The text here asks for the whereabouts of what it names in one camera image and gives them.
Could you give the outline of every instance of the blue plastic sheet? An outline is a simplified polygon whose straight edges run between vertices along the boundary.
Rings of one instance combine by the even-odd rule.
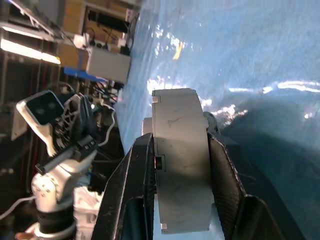
[[[195,89],[222,134],[274,184],[305,237],[319,239],[319,9],[318,0],[145,2],[116,106],[125,151],[151,116],[152,90]],[[181,237],[154,227],[155,239]],[[215,227],[197,234],[221,238]]]

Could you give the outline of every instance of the white cable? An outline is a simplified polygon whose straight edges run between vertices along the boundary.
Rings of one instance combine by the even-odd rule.
[[[99,147],[107,144],[108,140],[109,140],[109,135],[110,135],[110,132],[112,130],[112,128],[115,126],[116,124],[116,121],[115,121],[115,113],[116,113],[116,110],[112,107],[112,106],[109,106],[108,104],[105,104],[101,101],[101,105],[102,106],[106,106],[107,108],[113,110],[113,112],[111,113],[111,117],[112,117],[112,124],[110,125],[110,127],[108,128],[108,130],[106,131],[106,136],[105,136],[105,140],[103,142],[100,142],[98,144]]]
[[[13,210],[15,210],[15,208],[22,202],[24,201],[29,201],[29,200],[33,200],[35,199],[35,196],[29,196],[29,197],[25,197],[25,198],[20,198],[17,201],[15,201],[15,203],[3,214],[0,215],[0,221],[2,219],[4,219],[6,216],[8,216]]]

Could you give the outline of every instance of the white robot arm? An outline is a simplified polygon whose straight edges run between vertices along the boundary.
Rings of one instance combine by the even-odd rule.
[[[73,191],[97,154],[95,119],[86,96],[74,94],[64,105],[51,91],[37,93],[17,103],[32,130],[45,142],[51,157],[37,165],[31,189],[41,239],[72,239],[76,233]]]

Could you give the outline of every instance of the blue tarp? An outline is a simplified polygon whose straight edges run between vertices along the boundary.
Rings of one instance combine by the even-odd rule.
[[[146,1],[116,105],[125,151],[151,116],[152,90],[195,89],[222,134],[274,184],[305,237],[319,239],[319,10],[318,0]],[[160,236],[157,218],[155,239],[221,238],[215,226]]]

